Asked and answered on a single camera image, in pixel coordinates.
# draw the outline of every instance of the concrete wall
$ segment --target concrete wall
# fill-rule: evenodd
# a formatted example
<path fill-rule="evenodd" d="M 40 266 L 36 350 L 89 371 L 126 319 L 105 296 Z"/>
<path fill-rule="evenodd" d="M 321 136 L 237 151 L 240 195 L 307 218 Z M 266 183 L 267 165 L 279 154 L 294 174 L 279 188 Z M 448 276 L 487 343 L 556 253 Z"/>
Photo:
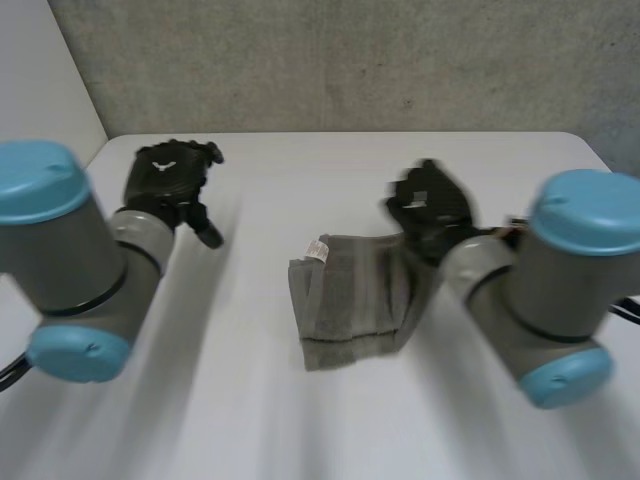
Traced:
<path fill-rule="evenodd" d="M 50 0 L 111 136 L 564 130 L 640 174 L 638 0 Z"/>

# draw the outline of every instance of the white table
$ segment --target white table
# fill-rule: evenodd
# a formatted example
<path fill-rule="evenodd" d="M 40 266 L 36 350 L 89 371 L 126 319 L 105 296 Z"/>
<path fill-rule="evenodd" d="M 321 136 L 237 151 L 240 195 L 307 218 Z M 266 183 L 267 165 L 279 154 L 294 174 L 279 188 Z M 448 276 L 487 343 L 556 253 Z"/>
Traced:
<path fill-rule="evenodd" d="M 214 140 L 227 163 L 203 193 L 228 244 L 183 227 L 117 380 L 71 385 L 31 372 L 0 394 L 0 479 L 640 478 L 638 327 L 601 340 L 615 380 L 560 411 L 531 407 L 446 295 L 397 356 L 307 373 L 287 262 L 322 233 L 396 228 L 379 201 L 418 158 L 442 160 L 495 225 L 526 211 L 548 176 L 604 165 L 564 133 L 174 135 Z M 134 152 L 166 135 L 112 140 L 90 165 L 106 213 Z M 0 360 L 37 315 L 0 282 Z"/>

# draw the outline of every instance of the gray towel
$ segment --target gray towel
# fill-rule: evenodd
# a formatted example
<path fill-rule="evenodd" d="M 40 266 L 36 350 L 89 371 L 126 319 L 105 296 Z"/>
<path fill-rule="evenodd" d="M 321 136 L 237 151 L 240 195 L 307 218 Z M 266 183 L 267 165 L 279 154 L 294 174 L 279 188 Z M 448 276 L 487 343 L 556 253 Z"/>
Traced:
<path fill-rule="evenodd" d="M 326 264 L 292 260 L 289 288 L 307 370 L 399 351 L 425 310 L 436 269 L 410 258 L 402 235 L 323 235 Z"/>

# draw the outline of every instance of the black cable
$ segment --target black cable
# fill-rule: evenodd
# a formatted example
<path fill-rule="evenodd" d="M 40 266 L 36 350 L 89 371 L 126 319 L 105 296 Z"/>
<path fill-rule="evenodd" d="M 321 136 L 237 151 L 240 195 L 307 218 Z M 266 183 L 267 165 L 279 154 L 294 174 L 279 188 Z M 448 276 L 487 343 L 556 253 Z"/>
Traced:
<path fill-rule="evenodd" d="M 0 371 L 0 392 L 6 390 L 20 380 L 30 369 L 31 364 L 27 361 L 27 358 L 23 353 L 11 362 L 11 364 Z"/>
<path fill-rule="evenodd" d="M 626 312 L 620 308 L 611 307 L 609 310 L 614 315 L 618 315 L 620 318 L 624 318 L 625 320 L 629 320 L 631 323 L 635 323 L 636 325 L 640 325 L 640 317 L 637 317 L 629 312 Z"/>

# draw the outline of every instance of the white tag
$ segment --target white tag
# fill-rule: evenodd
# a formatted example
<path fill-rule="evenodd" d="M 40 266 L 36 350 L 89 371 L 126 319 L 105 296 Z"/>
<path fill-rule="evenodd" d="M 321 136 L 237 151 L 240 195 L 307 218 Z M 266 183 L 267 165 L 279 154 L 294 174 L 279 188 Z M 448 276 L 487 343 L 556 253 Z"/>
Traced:
<path fill-rule="evenodd" d="M 322 263 L 327 263 L 327 257 L 329 256 L 329 247 L 327 247 L 320 240 L 314 240 L 309 243 L 307 251 L 304 254 L 305 257 L 317 258 Z"/>

